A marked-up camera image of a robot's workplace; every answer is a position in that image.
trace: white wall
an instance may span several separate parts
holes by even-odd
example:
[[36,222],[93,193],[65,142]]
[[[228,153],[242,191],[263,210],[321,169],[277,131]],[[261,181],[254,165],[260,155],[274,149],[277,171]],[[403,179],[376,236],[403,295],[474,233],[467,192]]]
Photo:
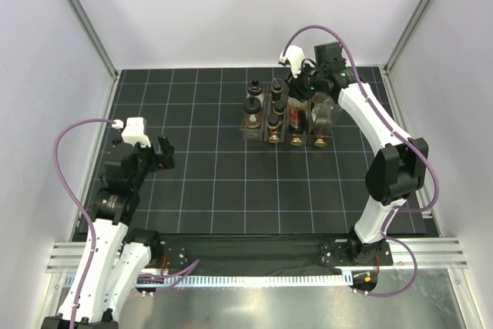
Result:
[[430,144],[443,231],[459,237],[493,307],[493,0],[434,0],[392,72],[411,132]]
[[[0,327],[26,329],[75,206],[52,164],[55,136],[102,115],[110,78],[65,0],[0,0]],[[62,168],[81,189],[96,127],[66,137]]]
[[[359,64],[387,61],[418,0],[81,0],[117,68],[273,65],[319,23]],[[299,45],[330,40],[313,31]]]

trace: red label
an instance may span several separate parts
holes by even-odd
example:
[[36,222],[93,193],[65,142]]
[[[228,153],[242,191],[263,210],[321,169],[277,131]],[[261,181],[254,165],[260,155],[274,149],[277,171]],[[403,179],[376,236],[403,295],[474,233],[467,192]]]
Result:
[[290,109],[290,126],[293,129],[298,129],[300,114],[297,109]]

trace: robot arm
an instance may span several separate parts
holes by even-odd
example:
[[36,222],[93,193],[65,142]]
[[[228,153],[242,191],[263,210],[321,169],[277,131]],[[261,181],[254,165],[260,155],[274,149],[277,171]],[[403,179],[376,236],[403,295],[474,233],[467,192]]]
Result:
[[113,128],[123,129],[121,140],[117,142],[130,144],[132,152],[121,161],[106,162],[102,188],[91,206],[96,232],[91,268],[85,273],[91,254],[92,235],[89,233],[72,288],[58,315],[46,317],[42,329],[69,327],[75,291],[84,274],[86,280],[75,312],[75,327],[118,328],[120,312],[140,272],[151,260],[163,255],[159,233],[144,229],[129,231],[129,225],[139,205],[139,189],[147,174],[174,168],[173,147],[166,138],[158,138],[163,154],[156,155],[142,117],[127,119],[126,126],[116,120]]
[[[288,62],[304,58],[302,50],[290,48],[293,49]],[[370,85],[363,83],[367,96],[392,131],[382,123],[362,94],[352,71],[346,67],[338,42],[315,46],[315,56],[316,65],[302,65],[296,76],[291,73],[288,77],[289,96],[304,101],[316,92],[325,92],[349,113],[371,145],[375,158],[365,177],[370,196],[363,215],[351,227],[348,236],[350,258],[356,264],[366,264],[381,249],[384,221],[388,220],[387,229],[396,212],[395,207],[402,206],[424,183],[424,164],[393,133],[408,138],[425,157],[428,157],[428,145],[423,139],[412,139],[399,127],[378,103]]]

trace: tiled surface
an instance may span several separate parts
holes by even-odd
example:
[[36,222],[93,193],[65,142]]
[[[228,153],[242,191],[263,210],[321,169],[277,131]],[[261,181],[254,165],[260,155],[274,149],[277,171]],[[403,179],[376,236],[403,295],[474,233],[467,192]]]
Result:
[[[360,72],[390,110],[378,69]],[[348,114],[343,112],[334,141],[324,149],[241,139],[246,81],[270,82],[286,74],[285,69],[124,71],[110,117],[145,117],[150,139],[157,143],[158,136],[167,136],[176,162],[174,170],[148,176],[132,227],[161,233],[346,233],[366,204],[364,176],[373,159]],[[105,134],[93,179],[116,150],[114,136]],[[98,187],[93,180],[88,200]],[[417,204],[413,198],[411,205]],[[401,214],[390,231],[425,228],[421,215]]]

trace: white backdrop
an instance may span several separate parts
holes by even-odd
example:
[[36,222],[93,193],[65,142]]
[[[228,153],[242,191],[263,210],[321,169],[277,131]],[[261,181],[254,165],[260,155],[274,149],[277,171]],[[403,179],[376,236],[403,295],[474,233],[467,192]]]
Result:
[[434,0],[392,72],[411,133],[430,144],[437,214],[457,236],[493,324],[493,0]]
[[[65,0],[0,0],[0,14],[0,327],[26,329],[53,243],[68,240],[75,219],[53,141],[68,124],[102,115],[110,77]],[[75,194],[95,137],[96,126],[81,128],[60,146]]]
[[[81,0],[117,68],[273,65],[311,23],[338,32],[357,63],[388,60],[418,0]],[[329,40],[320,31],[298,44]]]

